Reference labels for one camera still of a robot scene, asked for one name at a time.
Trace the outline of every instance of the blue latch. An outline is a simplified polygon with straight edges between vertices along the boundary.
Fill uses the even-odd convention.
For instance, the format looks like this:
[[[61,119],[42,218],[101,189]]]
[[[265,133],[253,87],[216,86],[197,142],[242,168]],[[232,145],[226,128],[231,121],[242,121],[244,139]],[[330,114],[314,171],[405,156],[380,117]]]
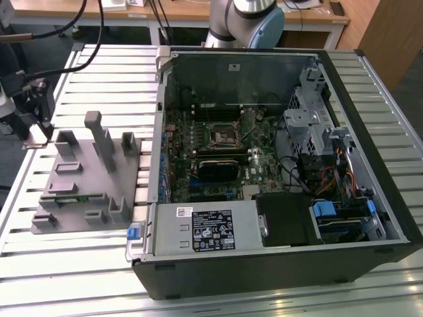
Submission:
[[[129,227],[126,232],[127,240],[139,240],[141,238],[141,228]]]
[[[336,216],[335,206],[331,201],[318,201],[313,205],[315,217]]]
[[[375,212],[376,212],[376,206],[375,206],[375,203],[373,202],[373,200],[368,200],[367,206],[369,207],[371,214],[374,215]]]

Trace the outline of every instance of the slotted metal surface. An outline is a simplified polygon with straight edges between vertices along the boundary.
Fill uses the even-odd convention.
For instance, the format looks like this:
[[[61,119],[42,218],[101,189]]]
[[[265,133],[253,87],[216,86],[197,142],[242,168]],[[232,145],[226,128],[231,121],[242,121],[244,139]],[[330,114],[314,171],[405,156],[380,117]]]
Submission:
[[[82,52],[73,53],[69,64],[82,63],[92,50],[93,46],[86,46]],[[155,48],[103,46],[98,56],[84,71],[61,78],[63,89],[58,90],[54,121],[57,129],[71,128],[78,138],[91,138],[89,131],[83,128],[83,116],[87,110],[100,110],[103,125],[110,128],[112,137],[130,129],[143,139],[135,197],[138,204],[135,217],[143,219],[147,212],[145,199],[151,160],[154,89],[157,89]],[[423,162],[419,142],[398,109],[380,93],[381,87],[375,85],[362,60],[352,52],[330,53],[330,56],[414,218],[423,228]],[[334,107],[339,121],[344,122],[339,109]],[[0,214],[0,229],[3,229],[0,316],[423,314],[422,251],[397,264],[382,265],[350,284],[199,299],[151,300],[125,261],[124,230],[46,235],[29,232],[55,154],[52,145],[28,152]]]

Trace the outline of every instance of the warning label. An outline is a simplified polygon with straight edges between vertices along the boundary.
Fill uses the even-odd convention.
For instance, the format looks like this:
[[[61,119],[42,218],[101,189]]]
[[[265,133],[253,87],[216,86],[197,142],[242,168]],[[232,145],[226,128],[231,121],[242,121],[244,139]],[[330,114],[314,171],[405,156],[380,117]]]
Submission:
[[[232,211],[192,212],[192,249],[195,252],[235,249]]]

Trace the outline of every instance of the green circuit board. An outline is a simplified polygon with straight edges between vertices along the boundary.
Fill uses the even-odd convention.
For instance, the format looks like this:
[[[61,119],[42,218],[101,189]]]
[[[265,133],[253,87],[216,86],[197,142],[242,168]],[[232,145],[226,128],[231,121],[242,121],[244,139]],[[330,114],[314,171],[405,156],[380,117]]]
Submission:
[[[263,116],[263,112],[247,108],[233,122],[196,122],[191,113],[175,110],[167,114],[171,202],[244,200],[248,186],[263,193],[283,191],[284,182],[272,147],[278,118]],[[238,162],[236,179],[201,181],[198,167],[205,160]]]

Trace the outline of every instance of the motherboard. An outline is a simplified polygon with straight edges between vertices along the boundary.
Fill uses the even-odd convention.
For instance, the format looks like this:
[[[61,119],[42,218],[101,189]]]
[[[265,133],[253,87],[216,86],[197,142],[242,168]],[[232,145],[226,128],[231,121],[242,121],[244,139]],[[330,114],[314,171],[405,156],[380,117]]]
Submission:
[[[272,146],[279,117],[260,106],[225,109],[199,104],[167,112],[170,202],[244,200],[284,190]]]

